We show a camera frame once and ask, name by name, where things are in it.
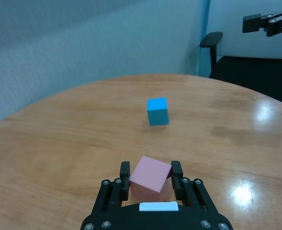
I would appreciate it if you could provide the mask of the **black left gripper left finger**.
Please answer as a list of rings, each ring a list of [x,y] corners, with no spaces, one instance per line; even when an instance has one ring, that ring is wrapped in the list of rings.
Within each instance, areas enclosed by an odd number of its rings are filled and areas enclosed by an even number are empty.
[[[110,180],[103,180],[102,188],[105,193],[103,195],[102,210],[121,207],[122,202],[128,200],[129,178],[130,162],[123,161],[120,166],[118,178],[112,182]]]

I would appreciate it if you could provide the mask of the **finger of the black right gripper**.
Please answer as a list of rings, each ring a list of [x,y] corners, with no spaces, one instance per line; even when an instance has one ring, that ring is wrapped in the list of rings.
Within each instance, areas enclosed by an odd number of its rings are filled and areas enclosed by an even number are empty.
[[[261,28],[266,32],[266,36],[282,33],[282,12],[267,15],[254,14],[243,17],[243,33],[257,32]]]

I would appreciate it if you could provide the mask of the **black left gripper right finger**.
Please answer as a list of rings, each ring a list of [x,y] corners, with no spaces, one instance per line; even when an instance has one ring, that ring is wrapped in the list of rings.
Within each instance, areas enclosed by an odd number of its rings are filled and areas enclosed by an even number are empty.
[[[199,178],[190,180],[184,177],[179,161],[171,161],[171,181],[176,200],[182,201],[183,206],[211,212],[216,211],[216,206],[203,181]]]

